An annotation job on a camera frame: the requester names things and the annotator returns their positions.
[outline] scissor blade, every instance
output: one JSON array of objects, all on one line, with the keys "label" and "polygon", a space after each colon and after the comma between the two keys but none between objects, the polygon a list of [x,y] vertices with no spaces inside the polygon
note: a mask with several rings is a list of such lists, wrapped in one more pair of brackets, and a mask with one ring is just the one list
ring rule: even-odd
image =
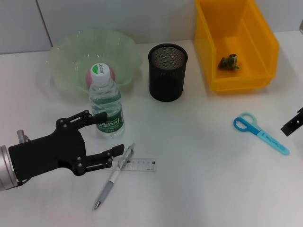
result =
[{"label": "scissor blade", "polygon": [[270,135],[268,135],[265,131],[261,130],[257,136],[268,143],[270,146],[272,146],[274,149],[279,151],[283,155],[289,155],[289,150],[284,147],[281,143],[276,141],[274,138],[272,138]]}]

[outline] bottle label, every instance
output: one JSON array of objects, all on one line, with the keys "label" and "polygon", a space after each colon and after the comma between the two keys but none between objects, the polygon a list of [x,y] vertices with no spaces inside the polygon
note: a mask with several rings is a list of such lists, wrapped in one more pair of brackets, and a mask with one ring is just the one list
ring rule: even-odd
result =
[{"label": "bottle label", "polygon": [[119,113],[115,114],[114,116],[108,117],[106,123],[97,124],[97,128],[102,132],[111,133],[118,131],[123,124],[123,111],[121,109]]}]

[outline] mesh pen holder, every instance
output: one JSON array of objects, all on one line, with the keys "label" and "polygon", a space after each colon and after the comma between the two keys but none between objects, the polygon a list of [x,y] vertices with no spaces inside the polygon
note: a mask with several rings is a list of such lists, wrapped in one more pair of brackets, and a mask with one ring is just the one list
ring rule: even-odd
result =
[{"label": "mesh pen holder", "polygon": [[162,102],[178,99],[183,92],[188,56],[175,44],[160,44],[148,54],[150,63],[150,94]]}]

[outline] robotic hand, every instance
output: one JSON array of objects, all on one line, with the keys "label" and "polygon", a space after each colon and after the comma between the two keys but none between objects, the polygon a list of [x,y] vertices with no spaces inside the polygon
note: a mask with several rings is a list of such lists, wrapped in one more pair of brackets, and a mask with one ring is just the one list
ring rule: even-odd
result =
[{"label": "robotic hand", "polygon": [[20,144],[0,147],[0,191],[22,186],[31,177],[57,168],[68,168],[76,176],[110,168],[112,157],[122,155],[124,145],[96,155],[86,156],[85,142],[79,129],[107,121],[106,113],[92,116],[88,110],[56,122],[55,131],[45,137],[29,140],[23,130],[17,132]]}]

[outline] pen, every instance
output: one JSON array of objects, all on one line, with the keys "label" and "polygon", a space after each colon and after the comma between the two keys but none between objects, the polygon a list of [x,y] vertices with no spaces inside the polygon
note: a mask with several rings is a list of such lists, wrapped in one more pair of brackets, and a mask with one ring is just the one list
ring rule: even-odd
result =
[{"label": "pen", "polygon": [[113,188],[114,183],[118,179],[121,171],[126,166],[127,161],[131,159],[134,154],[134,143],[128,147],[127,151],[124,153],[122,161],[118,162],[117,166],[113,169],[112,173],[110,174],[107,183],[105,184],[98,201],[95,206],[95,210],[104,202],[105,198],[109,194],[110,190]]}]

